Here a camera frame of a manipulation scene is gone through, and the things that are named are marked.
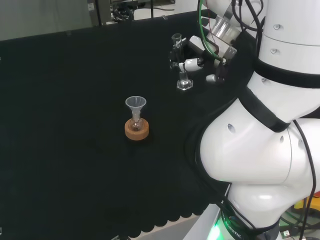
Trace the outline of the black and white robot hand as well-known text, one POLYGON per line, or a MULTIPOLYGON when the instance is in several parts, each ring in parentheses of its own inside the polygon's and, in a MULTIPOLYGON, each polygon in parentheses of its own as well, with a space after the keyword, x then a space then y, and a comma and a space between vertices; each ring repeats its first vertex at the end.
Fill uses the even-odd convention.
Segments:
POLYGON ((193 80, 188 77, 189 73, 198 72, 203 69, 205 63, 213 63, 215 73, 206 76, 206 81, 215 85, 224 83, 228 73, 230 61, 236 55, 237 50, 231 46, 222 43, 222 52, 218 56, 222 58, 219 61, 210 57, 205 50, 201 39, 195 35, 191 38, 182 38, 180 33, 172 37, 172 49, 170 52, 170 68, 179 73, 177 88, 187 90, 193 87, 193 80))

